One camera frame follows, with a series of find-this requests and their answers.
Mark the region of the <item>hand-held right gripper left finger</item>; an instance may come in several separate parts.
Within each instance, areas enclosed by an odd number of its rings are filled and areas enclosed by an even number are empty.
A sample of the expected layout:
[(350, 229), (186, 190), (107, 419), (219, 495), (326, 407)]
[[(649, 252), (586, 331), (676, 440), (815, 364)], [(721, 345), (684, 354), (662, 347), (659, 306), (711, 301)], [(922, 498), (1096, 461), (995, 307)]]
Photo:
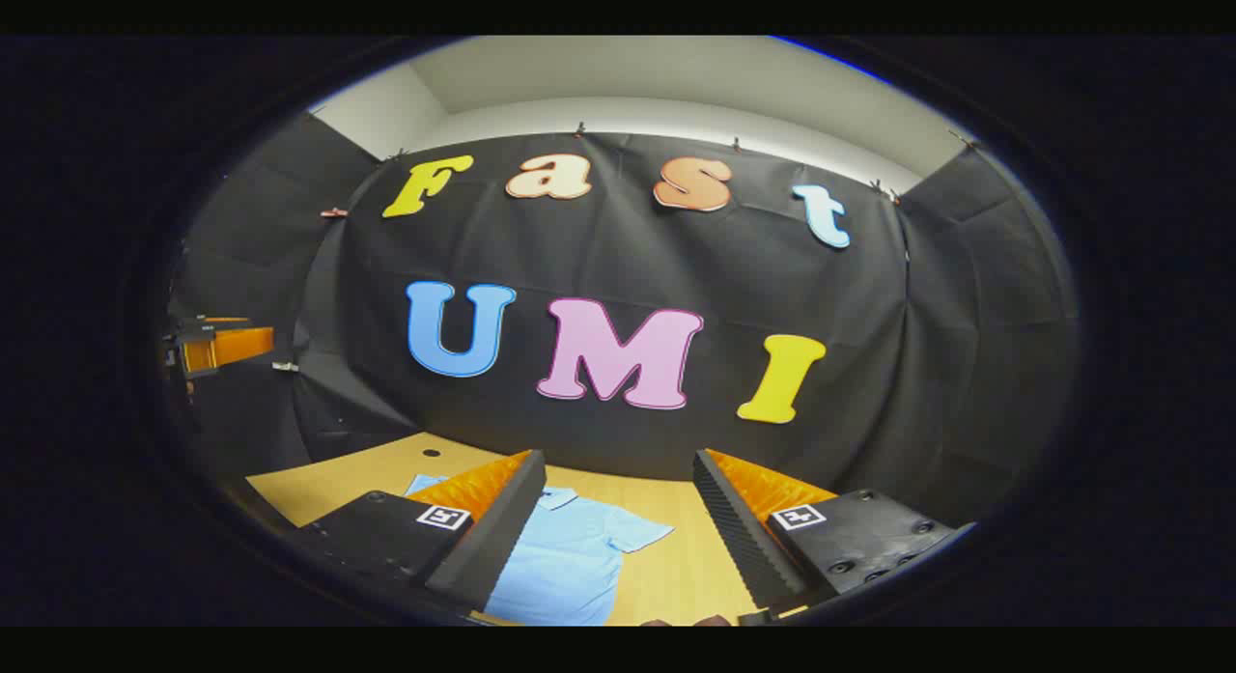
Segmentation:
[(384, 605), (468, 614), (489, 602), (544, 482), (543, 450), (525, 450), (410, 496), (370, 490), (288, 541)]

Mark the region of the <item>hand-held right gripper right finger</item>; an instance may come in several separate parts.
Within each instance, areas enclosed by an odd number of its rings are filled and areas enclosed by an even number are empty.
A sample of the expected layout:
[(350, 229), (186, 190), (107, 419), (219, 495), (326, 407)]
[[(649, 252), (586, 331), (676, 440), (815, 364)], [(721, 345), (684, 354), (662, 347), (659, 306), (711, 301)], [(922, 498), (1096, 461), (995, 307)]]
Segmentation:
[(782, 619), (864, 591), (975, 527), (928, 518), (879, 490), (836, 495), (711, 449), (693, 457), (693, 486), (758, 619)]

